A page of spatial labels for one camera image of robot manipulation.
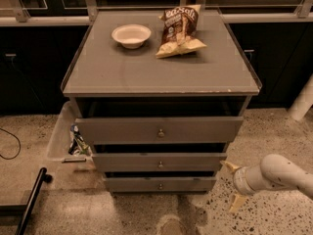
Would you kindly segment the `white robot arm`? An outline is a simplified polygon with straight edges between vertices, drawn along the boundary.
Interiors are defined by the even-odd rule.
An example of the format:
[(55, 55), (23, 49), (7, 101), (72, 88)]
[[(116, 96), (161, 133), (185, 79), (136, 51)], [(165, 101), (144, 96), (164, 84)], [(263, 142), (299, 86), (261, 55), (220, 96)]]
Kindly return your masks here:
[(221, 163), (232, 174), (236, 189), (231, 198), (230, 213), (235, 213), (249, 196), (260, 191), (297, 190), (313, 199), (313, 174), (281, 155), (267, 155), (254, 166), (238, 166), (227, 161)]

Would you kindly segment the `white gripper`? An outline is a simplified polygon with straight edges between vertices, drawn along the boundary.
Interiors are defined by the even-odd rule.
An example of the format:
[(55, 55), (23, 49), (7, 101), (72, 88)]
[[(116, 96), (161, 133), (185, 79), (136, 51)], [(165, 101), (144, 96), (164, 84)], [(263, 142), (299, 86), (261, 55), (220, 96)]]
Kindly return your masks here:
[(237, 212), (241, 206), (246, 202), (247, 196), (253, 195), (261, 190), (262, 173), (259, 165), (239, 167), (228, 161), (221, 161), (231, 174), (234, 174), (234, 186), (240, 193), (235, 193), (231, 198), (230, 213)]

